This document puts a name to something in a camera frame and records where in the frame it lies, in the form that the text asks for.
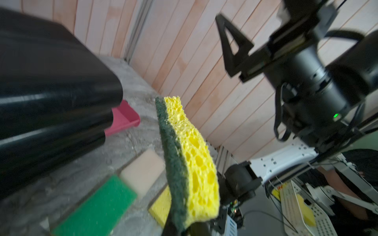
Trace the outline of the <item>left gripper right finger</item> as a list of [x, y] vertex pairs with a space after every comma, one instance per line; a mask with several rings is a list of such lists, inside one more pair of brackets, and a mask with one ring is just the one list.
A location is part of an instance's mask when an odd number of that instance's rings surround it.
[[196, 222], [189, 227], [188, 236], [211, 236], [207, 222]]

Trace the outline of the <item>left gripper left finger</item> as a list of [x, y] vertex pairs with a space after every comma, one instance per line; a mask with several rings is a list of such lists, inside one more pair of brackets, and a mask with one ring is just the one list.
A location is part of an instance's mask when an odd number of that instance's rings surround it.
[[180, 236], [180, 232], [174, 225], [170, 216], [167, 218], [161, 236]]

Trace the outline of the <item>beige sponge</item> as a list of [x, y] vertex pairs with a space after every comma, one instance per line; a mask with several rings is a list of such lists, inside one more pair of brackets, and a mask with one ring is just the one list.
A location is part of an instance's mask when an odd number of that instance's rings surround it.
[[147, 149], [121, 171], [119, 178], [137, 194], [140, 200], [164, 170], [164, 161], [152, 149]]

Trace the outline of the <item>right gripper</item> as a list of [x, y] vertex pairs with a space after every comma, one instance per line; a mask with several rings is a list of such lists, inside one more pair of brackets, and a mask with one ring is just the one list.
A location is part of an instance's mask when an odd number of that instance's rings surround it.
[[337, 16], [335, 6], [285, 6], [289, 21], [249, 56], [254, 44], [223, 14], [215, 17], [224, 68], [230, 77], [241, 72], [242, 82], [277, 67], [310, 46], [317, 45]]

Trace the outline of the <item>bright yellow sponge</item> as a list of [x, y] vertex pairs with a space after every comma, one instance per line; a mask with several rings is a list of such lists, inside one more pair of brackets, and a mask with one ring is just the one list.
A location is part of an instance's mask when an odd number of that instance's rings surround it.
[[167, 185], [162, 193], [156, 198], [153, 204], [150, 206], [148, 212], [154, 218], [154, 220], [164, 228], [168, 219], [169, 211], [171, 207], [171, 193], [169, 186]]

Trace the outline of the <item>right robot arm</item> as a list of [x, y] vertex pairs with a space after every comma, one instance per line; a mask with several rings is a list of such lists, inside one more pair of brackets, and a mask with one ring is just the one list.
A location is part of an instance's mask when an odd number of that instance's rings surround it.
[[245, 83], [264, 74], [276, 91], [276, 139], [294, 135], [310, 151], [232, 165], [219, 177], [224, 206], [244, 203], [261, 185], [270, 193], [364, 136], [365, 98], [378, 89], [378, 33], [331, 30], [338, 10], [326, 1], [284, 6], [288, 22], [257, 50], [224, 15], [216, 24], [228, 75]]

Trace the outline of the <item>black drawer cabinet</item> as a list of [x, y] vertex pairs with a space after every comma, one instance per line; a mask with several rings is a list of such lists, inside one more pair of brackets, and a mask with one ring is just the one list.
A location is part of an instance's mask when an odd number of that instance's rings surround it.
[[63, 25], [1, 9], [1, 198], [105, 141], [117, 76]]

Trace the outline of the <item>yellow dark green sponge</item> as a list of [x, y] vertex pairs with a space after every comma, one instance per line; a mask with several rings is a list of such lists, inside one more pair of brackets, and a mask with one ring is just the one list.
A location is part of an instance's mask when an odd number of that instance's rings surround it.
[[193, 223], [219, 215], [217, 169], [198, 129], [187, 118], [179, 97], [155, 99], [171, 194], [171, 220], [179, 233]]

